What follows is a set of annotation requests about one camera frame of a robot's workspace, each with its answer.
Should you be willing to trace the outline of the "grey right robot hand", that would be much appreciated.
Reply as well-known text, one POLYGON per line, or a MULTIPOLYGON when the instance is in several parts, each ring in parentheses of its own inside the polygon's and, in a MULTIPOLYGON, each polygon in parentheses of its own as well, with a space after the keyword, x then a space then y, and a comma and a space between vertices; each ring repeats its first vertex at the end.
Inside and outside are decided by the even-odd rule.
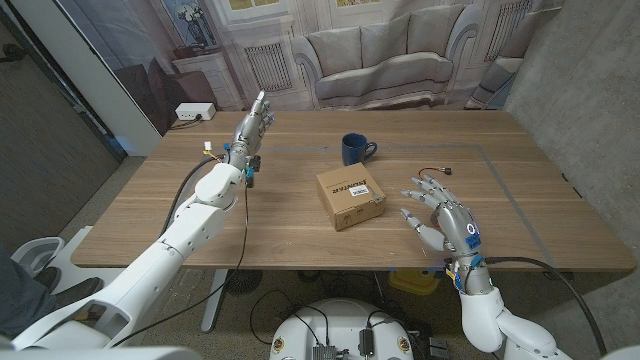
POLYGON ((412 178, 421 191, 402 190, 401 194, 417 200, 433 212, 425 225, 407 209, 400 212, 420 240, 436 251, 451 252, 456 287, 467 295, 486 295, 493 290, 490 275, 480 254, 481 238, 471 210, 433 177, 412 178))

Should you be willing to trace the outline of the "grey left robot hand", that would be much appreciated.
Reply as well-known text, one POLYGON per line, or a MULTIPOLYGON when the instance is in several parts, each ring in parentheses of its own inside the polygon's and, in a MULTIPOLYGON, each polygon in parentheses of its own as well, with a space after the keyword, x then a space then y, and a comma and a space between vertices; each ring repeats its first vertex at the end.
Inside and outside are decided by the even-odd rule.
POLYGON ((261 90, 244 119, 238 124, 232 137, 225 162, 239 170, 246 169, 251 157, 260 149, 261 140, 274 122, 270 102, 261 90))

